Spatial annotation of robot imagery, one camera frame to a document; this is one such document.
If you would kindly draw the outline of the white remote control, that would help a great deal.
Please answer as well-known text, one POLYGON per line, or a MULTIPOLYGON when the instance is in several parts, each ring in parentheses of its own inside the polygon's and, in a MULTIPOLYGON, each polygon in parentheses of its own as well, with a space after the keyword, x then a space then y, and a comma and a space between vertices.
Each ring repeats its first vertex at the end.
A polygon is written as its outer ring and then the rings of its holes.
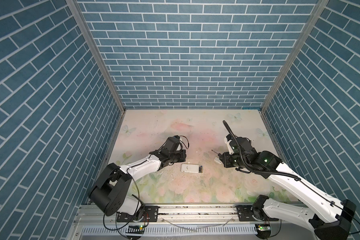
POLYGON ((182 173, 191 173, 191 174, 202 174, 203 166, 197 164, 182 164, 181 165, 182 173))

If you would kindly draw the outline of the white battery cover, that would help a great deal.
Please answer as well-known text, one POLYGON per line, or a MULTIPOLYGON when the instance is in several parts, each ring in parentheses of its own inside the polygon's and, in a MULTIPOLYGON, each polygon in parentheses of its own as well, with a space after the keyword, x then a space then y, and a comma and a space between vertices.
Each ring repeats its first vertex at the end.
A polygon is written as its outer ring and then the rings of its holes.
POLYGON ((223 163, 221 162, 220 158, 218 158, 218 157, 215 157, 215 158, 214 158, 214 161, 215 161, 217 164, 220 164, 220 165, 223 164, 223 163))

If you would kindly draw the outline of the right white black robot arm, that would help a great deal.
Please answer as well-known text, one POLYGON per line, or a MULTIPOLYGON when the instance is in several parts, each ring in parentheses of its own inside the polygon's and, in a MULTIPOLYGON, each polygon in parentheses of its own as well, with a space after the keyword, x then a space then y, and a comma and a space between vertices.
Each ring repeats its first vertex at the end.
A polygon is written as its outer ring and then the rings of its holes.
POLYGON ((305 204, 297 207, 259 195, 251 207, 258 221, 279 219, 312 231, 320 240, 345 240, 351 235, 356 204, 339 200, 295 173, 278 156, 269 151, 257 152, 248 138, 227 135, 228 151, 219 154, 225 168, 253 173, 281 186, 305 204))

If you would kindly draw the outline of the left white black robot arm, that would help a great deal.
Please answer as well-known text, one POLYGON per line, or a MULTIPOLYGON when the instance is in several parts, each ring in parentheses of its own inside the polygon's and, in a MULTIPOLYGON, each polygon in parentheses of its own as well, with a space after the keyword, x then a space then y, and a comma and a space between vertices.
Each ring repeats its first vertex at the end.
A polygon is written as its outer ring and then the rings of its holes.
POLYGON ((88 191, 89 199, 107 217, 122 213, 139 220, 144 214, 145 204, 139 196, 128 196, 130 185, 167 166, 184 163, 189 148, 189 143, 185 144, 184 140, 187 137, 169 137, 159 149, 139 161, 122 166, 108 164, 88 191))

